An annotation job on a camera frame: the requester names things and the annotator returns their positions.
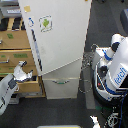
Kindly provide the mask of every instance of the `sticker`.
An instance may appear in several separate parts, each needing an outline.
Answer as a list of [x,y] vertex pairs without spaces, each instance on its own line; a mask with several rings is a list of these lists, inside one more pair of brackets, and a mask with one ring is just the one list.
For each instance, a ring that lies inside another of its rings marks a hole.
[[0,73],[0,75],[8,75],[8,74],[13,74],[13,73]]
[[13,9],[13,10],[7,10],[7,12],[10,14],[21,14],[20,9]]
[[29,17],[28,18],[28,26],[33,27],[34,26],[34,17]]
[[9,70],[12,70],[13,68],[9,68]]
[[112,78],[114,86],[116,86],[116,88],[119,88],[127,75],[127,68],[125,67],[125,65],[120,63]]
[[12,34],[7,34],[9,39],[13,39],[13,35]]
[[5,55],[1,55],[1,58],[5,58],[6,56]]
[[52,17],[45,16],[39,19],[41,32],[50,31],[52,29]]
[[13,54],[14,58],[28,58],[27,54]]
[[30,6],[25,6],[25,7],[24,7],[24,11],[25,11],[25,12],[31,12]]

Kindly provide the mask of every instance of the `blue label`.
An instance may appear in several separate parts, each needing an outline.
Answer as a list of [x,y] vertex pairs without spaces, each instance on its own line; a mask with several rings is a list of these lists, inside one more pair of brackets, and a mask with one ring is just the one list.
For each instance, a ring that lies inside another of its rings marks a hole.
[[127,71],[126,71],[124,68],[120,68],[120,72],[117,74],[117,77],[114,78],[114,81],[115,81],[118,85],[122,82],[122,80],[123,80],[123,78],[124,78],[126,72],[127,72]]

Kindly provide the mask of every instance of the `white robot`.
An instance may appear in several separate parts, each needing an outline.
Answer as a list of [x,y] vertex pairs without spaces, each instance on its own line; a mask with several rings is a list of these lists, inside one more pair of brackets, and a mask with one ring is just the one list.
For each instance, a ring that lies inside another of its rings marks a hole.
[[93,90],[104,103],[117,104],[128,90],[128,37],[112,36],[111,47],[96,48]]
[[0,115],[4,113],[12,94],[18,88],[17,82],[24,82],[32,77],[32,70],[28,74],[22,70],[26,64],[26,61],[20,61],[14,69],[14,74],[9,74],[0,81]]

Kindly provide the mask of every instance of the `refrigerator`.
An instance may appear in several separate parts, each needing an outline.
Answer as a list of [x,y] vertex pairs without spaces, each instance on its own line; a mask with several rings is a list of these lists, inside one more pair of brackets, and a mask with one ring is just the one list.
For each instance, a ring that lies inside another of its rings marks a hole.
[[92,0],[18,0],[47,99],[77,98]]

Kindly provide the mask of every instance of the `cabinet door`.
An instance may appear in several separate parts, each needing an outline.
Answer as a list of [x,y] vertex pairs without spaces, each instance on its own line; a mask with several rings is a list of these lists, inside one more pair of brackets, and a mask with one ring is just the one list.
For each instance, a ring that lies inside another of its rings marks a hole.
[[39,74],[51,72],[83,56],[91,1],[19,0],[29,42],[38,65],[31,28],[35,32],[43,67]]

